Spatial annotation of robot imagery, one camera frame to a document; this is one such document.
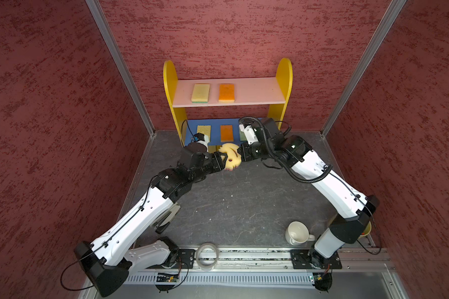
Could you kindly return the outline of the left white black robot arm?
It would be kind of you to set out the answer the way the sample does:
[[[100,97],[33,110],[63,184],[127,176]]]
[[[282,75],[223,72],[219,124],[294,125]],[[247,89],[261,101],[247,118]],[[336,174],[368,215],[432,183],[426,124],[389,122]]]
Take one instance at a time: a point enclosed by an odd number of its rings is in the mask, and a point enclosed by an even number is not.
[[[236,150],[233,148],[221,147],[214,153],[207,149],[203,142],[183,147],[177,166],[155,175],[138,203],[113,227],[92,242],[77,244],[76,262],[100,296],[108,297],[118,290],[139,264],[144,267],[163,264],[176,249],[169,239],[158,240],[139,254],[131,251],[131,245],[150,226],[166,226],[177,201],[193,184],[241,161],[234,157]]]

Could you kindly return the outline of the green scrub sponge dark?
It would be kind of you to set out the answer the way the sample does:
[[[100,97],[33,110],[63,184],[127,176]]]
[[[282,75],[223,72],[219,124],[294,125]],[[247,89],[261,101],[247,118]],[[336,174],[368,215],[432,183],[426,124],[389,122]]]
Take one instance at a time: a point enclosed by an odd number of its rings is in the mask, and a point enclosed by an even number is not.
[[[192,103],[208,103],[209,94],[209,83],[196,83],[193,86],[191,101]]]

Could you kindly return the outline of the yellow smiley face sponge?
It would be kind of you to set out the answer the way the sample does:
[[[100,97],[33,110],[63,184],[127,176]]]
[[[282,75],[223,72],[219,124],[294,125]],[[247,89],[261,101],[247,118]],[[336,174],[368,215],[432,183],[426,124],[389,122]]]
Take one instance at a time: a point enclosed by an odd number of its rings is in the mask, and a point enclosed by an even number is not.
[[[238,153],[239,146],[234,143],[224,143],[218,150],[222,154],[226,154],[225,169],[228,171],[233,171],[235,168],[239,167],[242,162],[241,155]]]

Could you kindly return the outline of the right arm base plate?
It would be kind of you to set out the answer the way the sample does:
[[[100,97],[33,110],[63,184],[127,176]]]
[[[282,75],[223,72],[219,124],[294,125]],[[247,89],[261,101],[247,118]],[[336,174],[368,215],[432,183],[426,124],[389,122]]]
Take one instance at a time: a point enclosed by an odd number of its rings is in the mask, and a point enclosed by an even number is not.
[[[292,249],[291,262],[294,270],[341,270],[342,264],[338,252],[330,258],[324,258],[314,249]]]

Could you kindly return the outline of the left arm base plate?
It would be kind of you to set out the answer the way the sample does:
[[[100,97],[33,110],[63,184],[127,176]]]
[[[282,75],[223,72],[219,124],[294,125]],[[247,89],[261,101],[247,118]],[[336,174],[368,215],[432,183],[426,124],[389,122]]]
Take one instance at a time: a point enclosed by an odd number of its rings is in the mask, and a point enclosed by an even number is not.
[[[183,267],[184,269],[193,269],[196,250],[195,249],[178,249],[170,253],[172,258],[172,269],[179,269]]]

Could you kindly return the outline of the orange sponge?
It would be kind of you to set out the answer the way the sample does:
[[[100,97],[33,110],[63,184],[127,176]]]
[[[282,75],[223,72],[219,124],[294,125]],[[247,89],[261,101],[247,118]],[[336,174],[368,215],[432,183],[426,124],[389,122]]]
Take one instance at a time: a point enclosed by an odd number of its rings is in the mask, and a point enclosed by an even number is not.
[[[218,101],[219,103],[234,103],[235,101],[234,84],[231,83],[220,84]]]
[[[220,141],[222,143],[231,143],[234,141],[233,125],[220,126]]]

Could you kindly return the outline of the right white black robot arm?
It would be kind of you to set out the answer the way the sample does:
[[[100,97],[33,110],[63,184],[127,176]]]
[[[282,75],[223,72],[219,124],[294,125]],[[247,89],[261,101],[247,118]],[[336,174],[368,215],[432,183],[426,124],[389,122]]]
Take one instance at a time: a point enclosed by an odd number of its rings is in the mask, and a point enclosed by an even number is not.
[[[309,252],[316,263],[329,260],[344,244],[353,244],[371,222],[379,200],[345,182],[302,137],[289,135],[272,118],[243,117],[239,129],[246,142],[238,149],[243,161],[271,159],[295,181],[313,185],[335,208],[337,216]]]

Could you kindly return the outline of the light green sponge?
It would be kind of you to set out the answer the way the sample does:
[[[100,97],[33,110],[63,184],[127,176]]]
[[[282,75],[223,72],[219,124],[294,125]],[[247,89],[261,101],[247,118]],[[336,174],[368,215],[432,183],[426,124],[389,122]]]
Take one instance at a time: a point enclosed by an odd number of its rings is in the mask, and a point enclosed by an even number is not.
[[[244,132],[243,131],[239,131],[239,140],[241,141],[241,142],[246,142],[247,141],[247,138],[246,138],[246,135],[244,134]]]

